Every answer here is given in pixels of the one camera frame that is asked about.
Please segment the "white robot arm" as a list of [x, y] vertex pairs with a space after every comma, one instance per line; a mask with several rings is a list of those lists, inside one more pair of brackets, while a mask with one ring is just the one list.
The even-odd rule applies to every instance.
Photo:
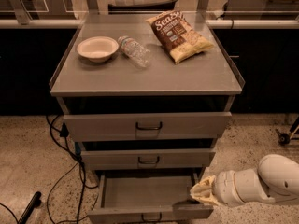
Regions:
[[204, 178], [191, 188], [190, 195], [206, 205], [298, 205], [299, 164], [281, 155], [266, 155], [256, 168], [223, 171]]

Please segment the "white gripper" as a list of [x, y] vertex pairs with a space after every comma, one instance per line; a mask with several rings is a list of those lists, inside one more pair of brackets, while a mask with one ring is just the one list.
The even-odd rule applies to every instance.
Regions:
[[256, 168], [242, 171], [224, 171], [208, 176], [190, 189], [191, 197], [204, 205], [237, 207], [245, 203], [273, 204], [275, 199], [258, 176]]

